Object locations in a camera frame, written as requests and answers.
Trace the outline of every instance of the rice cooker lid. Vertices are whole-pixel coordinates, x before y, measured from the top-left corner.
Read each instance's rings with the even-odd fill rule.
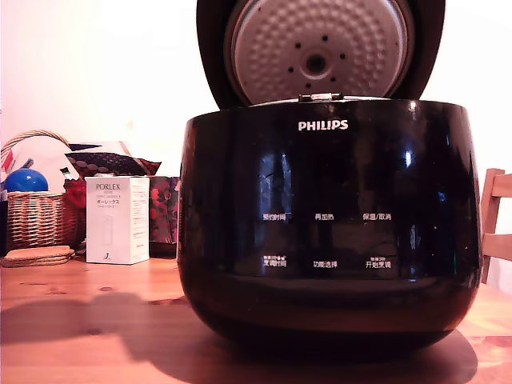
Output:
[[[221,109],[345,94],[421,96],[444,0],[198,0],[198,42]]]

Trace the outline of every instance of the wicker basket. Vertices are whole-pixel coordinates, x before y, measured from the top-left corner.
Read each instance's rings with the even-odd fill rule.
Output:
[[[20,134],[2,148],[6,153],[26,138],[47,136],[69,147],[62,136],[44,130]],[[36,246],[76,246],[86,237],[85,210],[77,209],[65,194],[51,192],[10,192],[7,211],[7,250]]]

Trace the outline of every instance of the chair backrest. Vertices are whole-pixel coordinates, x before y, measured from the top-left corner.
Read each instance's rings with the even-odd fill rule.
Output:
[[[487,283],[490,258],[512,261],[512,234],[495,234],[501,198],[512,198],[512,174],[504,170],[489,169],[482,194],[483,272],[482,282]]]

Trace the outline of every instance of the product box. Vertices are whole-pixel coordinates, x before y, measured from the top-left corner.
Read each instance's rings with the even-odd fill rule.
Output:
[[[150,253],[176,255],[179,178],[149,176]]]
[[[94,177],[87,183],[87,262],[135,264],[150,257],[146,177]]]

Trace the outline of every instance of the inner lid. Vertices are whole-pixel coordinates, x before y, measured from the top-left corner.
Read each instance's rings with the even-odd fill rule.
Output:
[[[248,0],[231,15],[225,64],[247,105],[304,93],[389,97],[413,49],[403,0]]]

